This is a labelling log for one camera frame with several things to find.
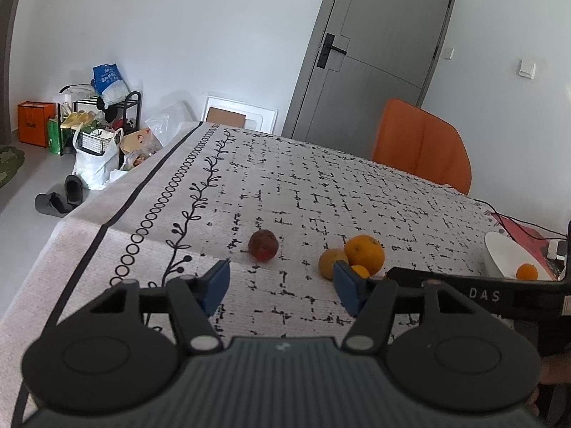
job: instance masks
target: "blue and white bag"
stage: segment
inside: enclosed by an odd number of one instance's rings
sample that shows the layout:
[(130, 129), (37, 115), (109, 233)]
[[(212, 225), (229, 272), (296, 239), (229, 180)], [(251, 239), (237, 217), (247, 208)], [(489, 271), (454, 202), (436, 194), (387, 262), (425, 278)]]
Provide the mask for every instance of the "blue and white bag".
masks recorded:
[(116, 64), (102, 64), (93, 68), (93, 87), (105, 103), (105, 109), (116, 104), (129, 94)]

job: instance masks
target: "green rug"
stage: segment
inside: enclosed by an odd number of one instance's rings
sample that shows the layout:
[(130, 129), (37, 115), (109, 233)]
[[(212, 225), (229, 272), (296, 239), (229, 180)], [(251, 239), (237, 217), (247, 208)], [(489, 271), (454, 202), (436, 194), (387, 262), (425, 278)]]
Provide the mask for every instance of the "green rug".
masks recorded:
[(24, 151), (0, 147), (0, 188), (6, 185), (24, 163)]

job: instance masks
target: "table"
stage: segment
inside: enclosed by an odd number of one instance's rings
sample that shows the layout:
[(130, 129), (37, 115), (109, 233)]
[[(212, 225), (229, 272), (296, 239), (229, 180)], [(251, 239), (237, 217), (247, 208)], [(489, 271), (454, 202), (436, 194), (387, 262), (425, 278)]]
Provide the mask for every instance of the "table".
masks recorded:
[[(260, 228), (281, 244), (267, 264), (244, 252)], [(193, 124), (56, 228), (0, 325), (0, 427), (20, 388), (19, 359), (46, 320), (53, 326), (122, 279), (160, 286), (230, 259), (230, 288), (212, 317), (226, 341), (340, 340), (352, 318), (316, 270), (325, 249), (368, 233), (385, 247), (380, 274), (401, 266), (473, 276), (483, 272), (490, 230), (498, 223), (452, 188), (311, 144)], [(164, 316), (145, 320), (170, 332)], [(393, 333), (415, 324), (401, 316)], [(20, 399), (19, 410), (25, 392)]]

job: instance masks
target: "small orange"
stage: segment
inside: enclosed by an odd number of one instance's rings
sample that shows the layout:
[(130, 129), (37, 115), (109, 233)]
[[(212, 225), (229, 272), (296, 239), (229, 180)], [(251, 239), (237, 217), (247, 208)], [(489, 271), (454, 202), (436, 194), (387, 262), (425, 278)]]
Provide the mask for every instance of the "small orange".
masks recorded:
[(385, 263), (385, 250), (379, 241), (369, 235), (358, 235), (345, 245), (349, 265), (362, 265), (375, 275)]
[(370, 277), (369, 271), (366, 268), (364, 268), (362, 265), (353, 265), (353, 267), (351, 268), (362, 279), (368, 279)]
[(519, 280), (537, 280), (538, 277), (537, 268), (531, 264), (520, 265), (516, 273), (516, 279)]
[(328, 249), (319, 258), (319, 273), (327, 280), (333, 280), (333, 264), (336, 261), (349, 264), (349, 259), (347, 259), (343, 249)]

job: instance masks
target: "orange chair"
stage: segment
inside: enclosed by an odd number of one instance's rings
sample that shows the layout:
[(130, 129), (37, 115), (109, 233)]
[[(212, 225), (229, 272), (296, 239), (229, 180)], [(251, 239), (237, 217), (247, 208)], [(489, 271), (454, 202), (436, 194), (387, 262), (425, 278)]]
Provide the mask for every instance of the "orange chair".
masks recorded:
[(452, 125), (410, 104), (385, 106), (372, 160), (468, 194), (472, 168)]

